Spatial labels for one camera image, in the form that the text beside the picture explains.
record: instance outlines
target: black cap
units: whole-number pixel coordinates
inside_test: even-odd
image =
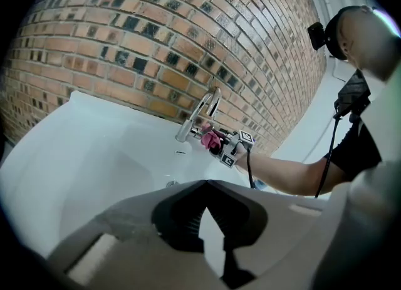
[[[334,16],[330,22],[328,22],[326,29],[325,29],[325,44],[335,58],[339,60],[346,60],[346,56],[344,55],[343,51],[340,48],[337,40],[337,25],[338,21],[340,20],[340,16],[349,9],[358,9],[360,6],[347,6],[341,8],[340,11]]]

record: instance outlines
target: bright light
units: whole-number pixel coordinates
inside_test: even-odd
[[[387,27],[394,35],[401,37],[400,29],[398,28],[395,21],[387,13],[381,12],[377,9],[374,9],[373,13],[387,25]]]

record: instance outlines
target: black cable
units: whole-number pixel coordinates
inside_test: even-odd
[[[327,172],[328,172],[328,168],[330,166],[330,160],[331,160],[331,153],[333,153],[333,146],[334,146],[334,138],[336,136],[336,130],[337,130],[337,125],[338,122],[341,120],[341,118],[335,118],[336,122],[334,123],[334,131],[333,131],[333,137],[331,138],[331,143],[330,143],[330,149],[328,151],[328,155],[327,155],[327,161],[326,161],[326,166],[325,166],[325,170],[323,171],[323,174],[321,176],[320,179],[320,183],[319,183],[319,187],[318,190],[316,191],[316,195],[315,198],[317,198],[320,194],[320,191],[323,188],[323,184],[325,184],[325,180],[326,180],[326,176],[327,176]]]
[[[251,171],[251,148],[248,147],[246,155],[246,165],[248,167],[249,184],[251,189],[256,189],[255,182],[253,182],[252,171]]]

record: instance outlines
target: chrome faucet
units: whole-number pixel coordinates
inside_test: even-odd
[[[221,99],[221,90],[218,87],[212,87],[209,89],[209,91],[205,93],[205,95],[202,97],[198,105],[195,107],[190,117],[186,119],[185,122],[181,125],[180,130],[175,136],[178,142],[185,142],[187,140],[187,136],[189,133],[193,134],[194,137],[198,138],[200,138],[200,136],[203,134],[200,132],[198,128],[194,126],[194,123],[197,116],[201,112],[203,106],[205,106],[207,101],[209,101],[210,97],[212,98],[212,100],[209,103],[209,107],[206,110],[206,114],[208,114],[210,117],[214,116],[217,107],[219,107]]]

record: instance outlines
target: black t-shirt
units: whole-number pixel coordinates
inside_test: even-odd
[[[349,180],[353,180],[361,171],[377,165],[382,160],[375,142],[365,125],[359,131],[355,122],[340,144],[333,149],[331,163],[342,169]]]

